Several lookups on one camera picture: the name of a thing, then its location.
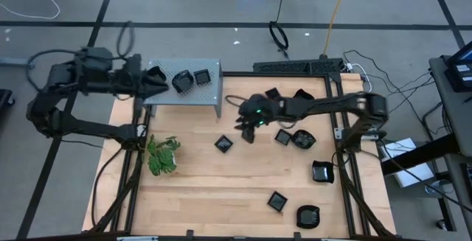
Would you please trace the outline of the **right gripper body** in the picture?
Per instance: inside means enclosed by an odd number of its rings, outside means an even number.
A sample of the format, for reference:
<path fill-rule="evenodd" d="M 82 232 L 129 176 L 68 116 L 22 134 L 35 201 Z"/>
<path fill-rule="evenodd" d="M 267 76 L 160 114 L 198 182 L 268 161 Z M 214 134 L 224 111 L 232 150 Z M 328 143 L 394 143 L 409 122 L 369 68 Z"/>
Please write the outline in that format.
<path fill-rule="evenodd" d="M 253 94 L 240 104 L 239 115 L 248 118 L 247 127 L 258 128 L 278 119 L 282 108 L 282 97 L 271 99 L 262 94 Z"/>

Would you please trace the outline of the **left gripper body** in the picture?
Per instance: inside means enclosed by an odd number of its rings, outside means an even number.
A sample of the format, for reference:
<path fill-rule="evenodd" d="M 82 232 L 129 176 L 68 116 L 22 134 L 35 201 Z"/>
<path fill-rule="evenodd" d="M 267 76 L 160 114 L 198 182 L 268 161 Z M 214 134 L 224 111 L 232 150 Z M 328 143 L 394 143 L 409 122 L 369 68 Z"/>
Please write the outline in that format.
<path fill-rule="evenodd" d="M 145 98 L 142 79 L 144 71 L 133 74 L 130 71 L 117 70 L 113 72 L 113 95 L 120 99 L 120 94 L 128 95 L 128 98 Z"/>

